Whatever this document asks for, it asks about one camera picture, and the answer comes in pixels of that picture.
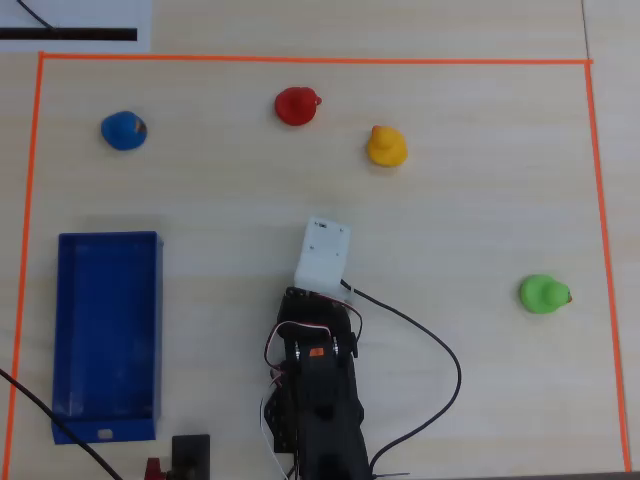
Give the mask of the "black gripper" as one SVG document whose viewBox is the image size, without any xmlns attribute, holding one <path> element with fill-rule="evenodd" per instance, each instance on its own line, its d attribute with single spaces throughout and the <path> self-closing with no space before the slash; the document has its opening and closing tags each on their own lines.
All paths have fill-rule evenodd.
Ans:
<svg viewBox="0 0 640 480">
<path fill-rule="evenodd" d="M 277 335 L 284 341 L 285 357 L 297 351 L 330 345 L 338 356 L 357 358 L 361 314 L 333 297 L 289 287 L 277 316 Z"/>
</svg>

